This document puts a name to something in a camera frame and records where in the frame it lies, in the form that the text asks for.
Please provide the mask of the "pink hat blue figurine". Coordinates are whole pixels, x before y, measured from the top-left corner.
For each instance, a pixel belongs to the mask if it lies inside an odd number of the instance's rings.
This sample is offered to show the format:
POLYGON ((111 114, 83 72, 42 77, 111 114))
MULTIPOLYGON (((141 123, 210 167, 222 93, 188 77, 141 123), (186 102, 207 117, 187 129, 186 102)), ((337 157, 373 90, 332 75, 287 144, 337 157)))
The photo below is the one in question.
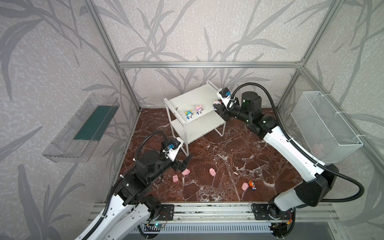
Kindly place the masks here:
POLYGON ((203 108, 202 108, 201 105, 200 106, 196 106, 196 112, 197 112, 198 116, 202 115, 202 111, 203 111, 203 108))

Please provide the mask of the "teal blue cat figurine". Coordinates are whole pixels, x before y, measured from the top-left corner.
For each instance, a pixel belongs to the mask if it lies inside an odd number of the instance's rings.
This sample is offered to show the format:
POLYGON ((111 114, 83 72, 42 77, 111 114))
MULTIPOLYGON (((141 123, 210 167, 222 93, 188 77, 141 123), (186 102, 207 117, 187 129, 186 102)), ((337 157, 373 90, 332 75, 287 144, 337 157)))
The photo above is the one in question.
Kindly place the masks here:
POLYGON ((193 112, 192 111, 186 111, 185 114, 186 114, 187 120, 191 120, 192 119, 192 117, 193 117, 193 112))

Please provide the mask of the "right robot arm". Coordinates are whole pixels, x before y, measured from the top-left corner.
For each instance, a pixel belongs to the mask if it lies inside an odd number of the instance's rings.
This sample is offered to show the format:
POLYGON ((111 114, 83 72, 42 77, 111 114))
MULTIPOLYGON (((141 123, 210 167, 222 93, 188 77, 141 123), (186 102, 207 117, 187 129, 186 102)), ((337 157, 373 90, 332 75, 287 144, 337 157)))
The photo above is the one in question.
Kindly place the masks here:
POLYGON ((297 207, 315 207, 332 189, 336 177, 312 163, 306 150, 294 147, 295 141, 288 139, 277 120, 262 112, 262 98, 255 92, 245 92, 242 99, 231 99, 230 91, 223 88, 217 92, 218 100, 213 104, 215 112, 225 121, 235 118, 277 150, 300 174, 303 181, 297 186, 275 196, 267 210, 276 218, 281 212, 297 207))

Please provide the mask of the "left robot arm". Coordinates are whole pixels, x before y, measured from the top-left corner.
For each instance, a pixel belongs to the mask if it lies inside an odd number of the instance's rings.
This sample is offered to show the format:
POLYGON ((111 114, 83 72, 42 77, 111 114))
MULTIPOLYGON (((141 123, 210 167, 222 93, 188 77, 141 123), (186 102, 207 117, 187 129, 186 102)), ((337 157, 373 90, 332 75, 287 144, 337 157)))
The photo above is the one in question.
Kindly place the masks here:
POLYGON ((183 172, 194 156, 190 154, 180 162, 177 154, 174 150, 145 152, 111 189, 104 209, 77 238, 122 240, 140 224, 158 217, 162 204, 149 194, 152 183, 170 168, 183 172))

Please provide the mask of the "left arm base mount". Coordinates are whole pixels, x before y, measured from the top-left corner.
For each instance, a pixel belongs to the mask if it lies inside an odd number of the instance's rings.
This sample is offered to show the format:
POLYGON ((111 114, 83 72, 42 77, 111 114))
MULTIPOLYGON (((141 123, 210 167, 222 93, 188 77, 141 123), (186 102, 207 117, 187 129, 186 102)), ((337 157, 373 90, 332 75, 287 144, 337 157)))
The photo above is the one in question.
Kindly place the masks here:
POLYGON ((138 230, 145 240, 154 240, 162 230, 160 231, 147 231, 145 225, 148 223, 168 223, 174 219, 175 205, 174 204, 162 204, 155 196, 148 195, 144 197, 140 202, 147 207, 147 212, 150 214, 147 222, 140 224, 138 230))

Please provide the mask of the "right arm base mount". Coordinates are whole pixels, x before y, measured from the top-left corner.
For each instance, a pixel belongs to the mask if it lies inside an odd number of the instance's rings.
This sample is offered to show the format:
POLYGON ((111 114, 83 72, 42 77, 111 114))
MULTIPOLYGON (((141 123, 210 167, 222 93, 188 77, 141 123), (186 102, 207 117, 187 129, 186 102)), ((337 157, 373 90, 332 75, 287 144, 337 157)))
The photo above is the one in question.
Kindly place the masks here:
POLYGON ((277 240, 284 240, 294 229, 296 208, 281 211, 274 205, 252 203, 251 211, 255 220, 273 221, 269 228, 277 240))

